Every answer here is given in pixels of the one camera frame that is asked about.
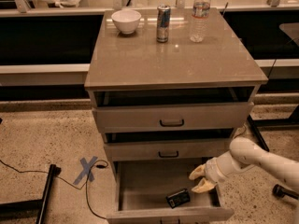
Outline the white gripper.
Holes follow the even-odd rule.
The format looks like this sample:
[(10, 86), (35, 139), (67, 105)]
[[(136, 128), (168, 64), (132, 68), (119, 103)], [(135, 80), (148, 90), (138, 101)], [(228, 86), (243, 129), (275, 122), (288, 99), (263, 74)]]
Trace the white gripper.
[(203, 177), (192, 188), (194, 193), (204, 193), (215, 188), (215, 183), (224, 182), (230, 175), (240, 171), (240, 162), (233, 158), (229, 151), (214, 157), (206, 162), (206, 165), (197, 166), (189, 175), (190, 180)]

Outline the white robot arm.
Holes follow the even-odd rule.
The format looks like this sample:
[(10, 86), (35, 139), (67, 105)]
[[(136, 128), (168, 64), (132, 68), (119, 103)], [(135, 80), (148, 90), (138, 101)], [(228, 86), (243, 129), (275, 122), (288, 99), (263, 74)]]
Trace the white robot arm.
[(190, 180), (201, 178), (192, 192), (208, 192), (231, 175), (244, 173), (253, 166), (263, 169), (287, 186), (286, 189), (280, 185), (273, 187), (273, 193), (277, 197), (298, 199), (299, 162), (266, 151), (245, 137), (235, 138), (229, 144), (227, 152), (209, 159), (190, 173)]

